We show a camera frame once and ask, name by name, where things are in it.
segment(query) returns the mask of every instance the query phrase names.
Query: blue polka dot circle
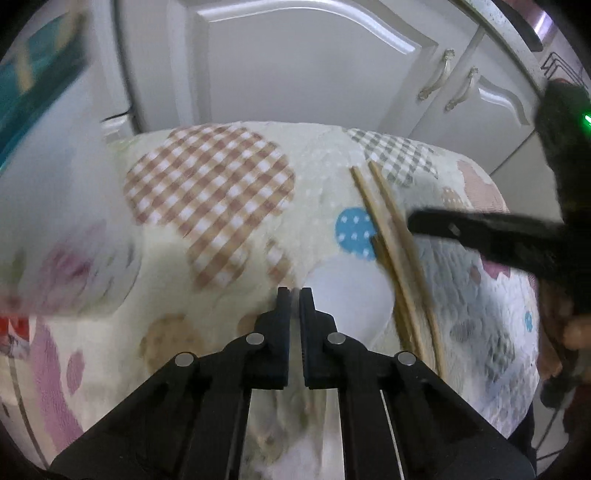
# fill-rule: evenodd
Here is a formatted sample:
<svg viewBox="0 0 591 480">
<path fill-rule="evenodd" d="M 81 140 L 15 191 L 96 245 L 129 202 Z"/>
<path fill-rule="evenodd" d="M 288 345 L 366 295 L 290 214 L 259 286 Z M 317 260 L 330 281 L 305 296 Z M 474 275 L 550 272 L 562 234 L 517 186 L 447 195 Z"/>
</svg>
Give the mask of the blue polka dot circle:
<svg viewBox="0 0 591 480">
<path fill-rule="evenodd" d="M 531 332 L 534 329 L 534 324 L 531 317 L 531 312 L 525 312 L 525 328 L 527 328 L 528 332 Z"/>
<path fill-rule="evenodd" d="M 343 210 L 336 219 L 335 237 L 340 247 L 359 258 L 375 260 L 371 238 L 376 234 L 366 210 L 355 207 Z"/>
</svg>

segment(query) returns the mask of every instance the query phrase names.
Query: metal drawer handle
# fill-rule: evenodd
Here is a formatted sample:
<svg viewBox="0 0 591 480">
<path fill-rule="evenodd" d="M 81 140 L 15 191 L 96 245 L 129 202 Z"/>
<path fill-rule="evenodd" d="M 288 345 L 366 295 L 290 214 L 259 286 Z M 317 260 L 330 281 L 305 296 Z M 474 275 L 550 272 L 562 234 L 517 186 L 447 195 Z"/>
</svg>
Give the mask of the metal drawer handle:
<svg viewBox="0 0 591 480">
<path fill-rule="evenodd" d="M 457 105 L 468 100 L 468 97 L 472 94 L 472 92 L 474 91 L 474 88 L 476 87 L 476 82 L 478 81 L 477 75 L 478 75 L 478 68 L 472 67 L 470 69 L 470 72 L 468 73 L 468 78 L 470 79 L 470 83 L 468 84 L 468 88 L 462 94 L 461 97 L 459 97 L 457 99 L 452 99 L 447 103 L 447 105 L 445 106 L 446 112 L 452 111 Z"/>
<path fill-rule="evenodd" d="M 452 72 L 452 58 L 456 56 L 456 52 L 453 51 L 451 48 L 448 48 L 445 52 L 443 52 L 443 57 L 441 58 L 445 63 L 443 64 L 443 70 L 441 71 L 441 75 L 439 78 L 431 85 L 430 87 L 425 87 L 418 93 L 417 98 L 420 101 L 427 100 L 429 95 L 431 95 L 435 90 L 441 88 L 443 84 L 449 78 L 449 74 Z"/>
</svg>

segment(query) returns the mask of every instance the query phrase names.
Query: wooden chopstick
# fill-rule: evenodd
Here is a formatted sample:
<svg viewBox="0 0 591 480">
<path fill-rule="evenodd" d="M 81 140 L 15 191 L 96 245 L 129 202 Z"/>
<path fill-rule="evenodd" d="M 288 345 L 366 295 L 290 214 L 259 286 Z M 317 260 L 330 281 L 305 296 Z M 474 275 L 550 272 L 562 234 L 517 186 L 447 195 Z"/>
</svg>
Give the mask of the wooden chopstick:
<svg viewBox="0 0 591 480">
<path fill-rule="evenodd" d="M 387 183 L 386 179 L 382 175 L 378 167 L 378 164 L 374 161 L 370 161 L 369 170 L 371 171 L 375 182 L 378 184 L 380 194 L 382 195 L 382 198 L 386 203 L 386 208 L 388 209 L 388 213 L 392 218 L 392 222 L 394 223 L 394 227 L 397 230 L 400 242 L 402 243 L 402 247 L 406 252 L 411 270 L 413 271 L 413 275 L 416 279 L 418 289 L 421 294 L 423 308 L 427 316 L 427 322 L 431 330 L 431 339 L 433 340 L 433 349 L 435 351 L 435 362 L 437 364 L 437 370 L 439 371 L 439 376 L 445 380 L 446 364 L 445 356 L 443 353 L 443 345 L 441 344 L 441 332 L 439 331 L 439 324 L 437 323 L 437 319 L 435 318 L 431 293 L 429 292 L 427 280 L 425 279 L 423 268 L 418 257 L 417 247 L 414 243 L 411 232 L 408 231 L 406 221 L 404 220 L 404 217 L 400 212 L 400 209 L 396 205 L 396 201 L 394 200 L 394 194 L 392 193 L 390 185 Z"/>
<path fill-rule="evenodd" d="M 404 350 L 416 352 L 417 347 L 411 334 L 412 325 L 411 320 L 408 317 L 408 307 L 404 301 L 404 298 L 402 297 L 399 285 L 400 282 L 394 274 L 394 269 L 392 268 L 392 264 L 390 263 L 388 254 L 386 253 L 384 241 L 381 239 L 381 236 L 377 234 L 371 238 L 371 243 L 374 248 L 376 259 L 386 269 L 388 276 L 392 280 L 392 285 L 394 286 L 396 293 L 396 302 L 394 304 L 394 311 L 392 312 L 392 315 L 394 317 L 394 323 L 396 325 L 398 337 L 400 338 L 400 345 Z"/>
<path fill-rule="evenodd" d="M 418 332 L 419 322 L 417 317 L 417 308 L 414 304 L 414 300 L 411 297 L 411 294 L 408 290 L 408 286 L 406 282 L 404 282 L 404 275 L 402 270 L 402 262 L 398 256 L 396 251 L 396 246 L 394 244 L 394 240 L 392 235 L 388 234 L 388 222 L 382 216 L 381 212 L 379 211 L 378 205 L 369 190 L 369 186 L 367 182 L 361 175 L 361 171 L 359 167 L 352 167 L 351 168 L 351 175 L 353 176 L 353 181 L 357 185 L 359 193 L 363 199 L 365 207 L 369 215 L 371 216 L 374 225 L 378 229 L 379 233 L 381 234 L 381 238 L 384 240 L 384 247 L 386 255 L 392 265 L 392 269 L 394 270 L 394 274 L 398 279 L 398 285 L 400 287 L 400 296 L 397 298 L 396 301 L 402 300 L 407 307 L 408 318 L 410 320 L 410 332 L 412 333 L 413 338 L 415 339 L 416 351 L 414 352 L 421 360 L 425 360 L 425 345 L 423 342 L 423 338 Z"/>
</svg>

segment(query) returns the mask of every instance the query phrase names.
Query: white cabinet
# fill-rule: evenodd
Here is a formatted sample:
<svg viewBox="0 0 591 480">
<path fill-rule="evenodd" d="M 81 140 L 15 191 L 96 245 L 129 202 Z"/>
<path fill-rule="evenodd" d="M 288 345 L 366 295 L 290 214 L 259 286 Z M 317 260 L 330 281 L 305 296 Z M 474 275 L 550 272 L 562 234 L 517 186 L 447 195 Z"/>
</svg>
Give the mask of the white cabinet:
<svg viewBox="0 0 591 480">
<path fill-rule="evenodd" d="M 478 25 L 444 0 L 121 1 L 147 129 L 238 120 L 408 135 Z M 167 46 L 164 50 L 161 43 Z M 449 65 L 444 72 L 446 50 Z"/>
<path fill-rule="evenodd" d="M 448 148 L 490 173 L 533 129 L 537 94 L 526 74 L 447 0 L 119 4 L 147 130 L 341 125 Z"/>
<path fill-rule="evenodd" d="M 534 129 L 538 96 L 488 35 L 467 51 L 411 138 L 448 148 L 493 172 Z"/>
<path fill-rule="evenodd" d="M 537 134 L 530 136 L 491 175 L 512 213 L 560 220 L 554 173 Z"/>
</svg>

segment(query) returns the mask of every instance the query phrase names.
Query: metal screw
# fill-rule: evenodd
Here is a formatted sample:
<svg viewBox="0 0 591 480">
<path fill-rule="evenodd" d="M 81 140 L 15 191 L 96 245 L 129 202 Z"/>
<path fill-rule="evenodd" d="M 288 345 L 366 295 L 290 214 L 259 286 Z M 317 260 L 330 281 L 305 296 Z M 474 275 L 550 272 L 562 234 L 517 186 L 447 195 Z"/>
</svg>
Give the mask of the metal screw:
<svg viewBox="0 0 591 480">
<path fill-rule="evenodd" d="M 329 333 L 327 337 L 327 340 L 333 345 L 341 345 L 345 342 L 346 339 L 347 337 L 345 336 L 345 334 L 340 332 Z"/>
<path fill-rule="evenodd" d="M 260 345 L 265 341 L 265 336 L 262 333 L 252 332 L 246 337 L 246 342 L 250 345 Z"/>
<path fill-rule="evenodd" d="M 398 354 L 398 361 L 403 365 L 410 367 L 417 361 L 417 357 L 415 357 L 411 352 L 401 352 Z"/>
<path fill-rule="evenodd" d="M 193 363 L 193 355 L 187 352 L 180 353 L 174 357 L 174 363 L 177 364 L 177 367 L 188 367 Z"/>
</svg>

